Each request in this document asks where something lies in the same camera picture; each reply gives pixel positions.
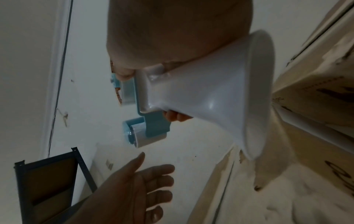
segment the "white plastic funnel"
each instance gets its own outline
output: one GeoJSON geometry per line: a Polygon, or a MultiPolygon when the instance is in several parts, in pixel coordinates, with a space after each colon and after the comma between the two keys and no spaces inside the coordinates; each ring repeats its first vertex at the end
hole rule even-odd
{"type": "Polygon", "coordinates": [[[257,31],[167,73],[162,65],[137,71],[139,108],[213,122],[255,159],[266,142],[273,72],[272,39],[257,31]]]}

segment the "black metal frame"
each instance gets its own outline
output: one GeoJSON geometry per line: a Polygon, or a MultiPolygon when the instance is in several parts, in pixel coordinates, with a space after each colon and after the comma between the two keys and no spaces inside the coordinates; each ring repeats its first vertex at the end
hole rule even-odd
{"type": "Polygon", "coordinates": [[[92,192],[95,192],[97,190],[97,186],[95,184],[95,181],[93,180],[90,171],[88,170],[84,160],[81,157],[81,154],[77,147],[72,148],[72,152],[68,152],[62,155],[50,157],[47,159],[43,159],[37,162],[32,162],[29,164],[25,164],[25,161],[17,162],[15,163],[15,172],[16,172],[16,179],[17,179],[17,188],[18,188],[18,197],[20,201],[20,209],[21,209],[21,217],[22,217],[22,222],[24,224],[34,224],[35,222],[35,217],[34,217],[34,212],[33,212],[33,205],[29,201],[29,198],[26,195],[25,192],[25,186],[24,186],[24,176],[27,171],[40,168],[42,166],[50,165],[55,162],[59,162],[62,160],[66,160],[69,158],[74,158],[75,159],[75,167],[74,167],[74,177],[72,181],[72,191],[71,191],[71,198],[70,198],[70,204],[68,205],[69,209],[65,210],[61,214],[57,215],[60,217],[54,217],[52,218],[53,220],[49,220],[50,222],[46,223],[63,223],[66,221],[71,215],[73,215],[82,205],[83,201],[77,203],[76,205],[71,206],[72,200],[73,200],[73,194],[74,194],[74,185],[75,185],[75,178],[76,178],[76,173],[77,173],[77,165],[80,166],[82,173],[85,176],[86,182],[89,185],[90,189],[92,192]]]}

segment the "funnel mouth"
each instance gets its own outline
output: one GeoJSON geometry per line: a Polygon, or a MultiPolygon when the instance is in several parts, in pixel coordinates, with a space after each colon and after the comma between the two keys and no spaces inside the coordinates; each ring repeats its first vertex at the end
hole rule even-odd
{"type": "Polygon", "coordinates": [[[259,157],[267,140],[271,87],[274,75],[273,41],[265,31],[253,34],[247,55],[245,96],[244,154],[251,160],[259,157]]]}

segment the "hand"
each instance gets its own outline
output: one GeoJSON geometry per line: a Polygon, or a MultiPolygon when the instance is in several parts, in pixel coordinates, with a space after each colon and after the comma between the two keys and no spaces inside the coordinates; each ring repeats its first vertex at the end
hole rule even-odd
{"type": "Polygon", "coordinates": [[[174,172],[173,165],[154,166],[139,172],[145,154],[141,153],[123,168],[113,173],[67,224],[152,224],[163,216],[160,203],[170,202],[172,193],[158,190],[170,187],[174,180],[167,174],[174,172]]]}
{"type": "Polygon", "coordinates": [[[172,70],[246,36],[252,13],[252,0],[110,0],[107,51],[117,79],[159,63],[172,70]]]}

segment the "funnel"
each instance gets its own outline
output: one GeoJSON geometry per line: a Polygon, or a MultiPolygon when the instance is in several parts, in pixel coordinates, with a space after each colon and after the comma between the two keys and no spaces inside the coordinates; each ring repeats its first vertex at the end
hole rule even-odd
{"type": "Polygon", "coordinates": [[[138,110],[174,110],[217,124],[255,159],[266,142],[273,71],[272,39],[257,31],[169,72],[162,65],[138,70],[138,110]]]}

